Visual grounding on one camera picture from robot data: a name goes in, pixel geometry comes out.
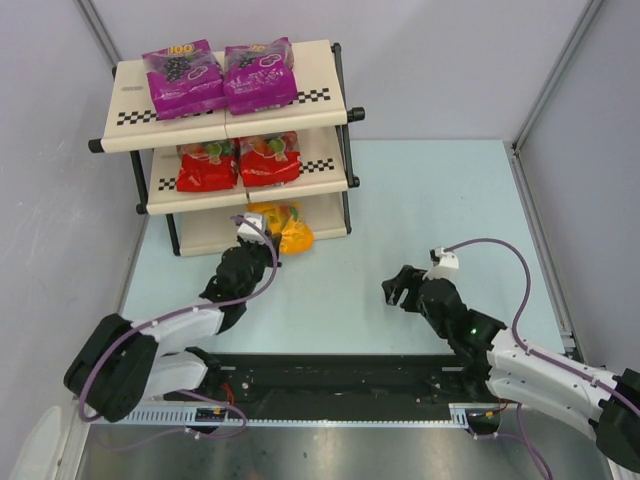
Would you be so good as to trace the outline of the orange mango candy bag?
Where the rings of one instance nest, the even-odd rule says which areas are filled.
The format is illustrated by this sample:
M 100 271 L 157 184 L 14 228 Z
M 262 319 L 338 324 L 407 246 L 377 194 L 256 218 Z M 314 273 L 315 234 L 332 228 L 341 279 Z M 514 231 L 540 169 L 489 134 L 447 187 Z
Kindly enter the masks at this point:
M 297 255 L 309 251 L 315 237 L 305 222 L 301 205 L 297 201 L 250 203 L 248 210 L 266 217 L 268 227 L 275 236 L 280 236 L 279 252 Z

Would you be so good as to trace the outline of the red fruit candy bag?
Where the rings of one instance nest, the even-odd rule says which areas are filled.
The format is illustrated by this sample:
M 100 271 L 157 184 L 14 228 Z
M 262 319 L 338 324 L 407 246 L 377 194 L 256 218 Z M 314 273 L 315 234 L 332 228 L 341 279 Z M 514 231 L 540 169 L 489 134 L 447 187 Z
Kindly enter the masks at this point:
M 238 149 L 234 140 L 206 141 L 176 147 L 181 167 L 180 192 L 203 193 L 232 189 L 238 180 Z
M 238 139 L 240 175 L 245 187 L 285 184 L 300 175 L 300 147 L 295 131 Z

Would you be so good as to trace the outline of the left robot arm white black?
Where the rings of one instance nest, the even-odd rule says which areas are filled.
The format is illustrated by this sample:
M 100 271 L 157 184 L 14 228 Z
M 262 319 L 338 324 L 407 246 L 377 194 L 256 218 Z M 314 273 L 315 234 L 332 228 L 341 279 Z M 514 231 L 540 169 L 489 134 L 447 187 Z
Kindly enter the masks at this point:
M 247 302 L 273 282 L 280 238 L 242 240 L 226 250 L 196 302 L 152 320 L 104 317 L 64 375 L 79 400 L 84 421 L 117 422 L 141 400 L 178 390 L 195 390 L 214 370 L 197 348 L 207 337 L 231 329 Z

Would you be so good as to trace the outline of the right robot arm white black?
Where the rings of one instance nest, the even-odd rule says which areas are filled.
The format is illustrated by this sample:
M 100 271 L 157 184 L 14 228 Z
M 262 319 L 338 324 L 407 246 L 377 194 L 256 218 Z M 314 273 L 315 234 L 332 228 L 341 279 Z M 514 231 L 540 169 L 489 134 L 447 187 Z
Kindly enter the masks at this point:
M 518 341 L 505 323 L 467 307 L 455 285 L 405 265 L 382 282 L 385 301 L 421 315 L 445 340 L 473 392 L 515 401 L 574 428 L 609 460 L 639 470 L 639 374 L 591 367 Z

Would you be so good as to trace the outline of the purple grape candy bag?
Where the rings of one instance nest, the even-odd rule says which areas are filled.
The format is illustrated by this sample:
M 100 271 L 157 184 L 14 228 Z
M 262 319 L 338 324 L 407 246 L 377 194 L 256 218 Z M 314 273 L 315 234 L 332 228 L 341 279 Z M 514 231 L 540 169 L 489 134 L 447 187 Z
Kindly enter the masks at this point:
M 159 120 L 225 109 L 223 70 L 206 39 L 142 55 Z
M 289 39 L 227 46 L 223 91 L 232 115 L 281 108 L 296 100 L 294 54 Z

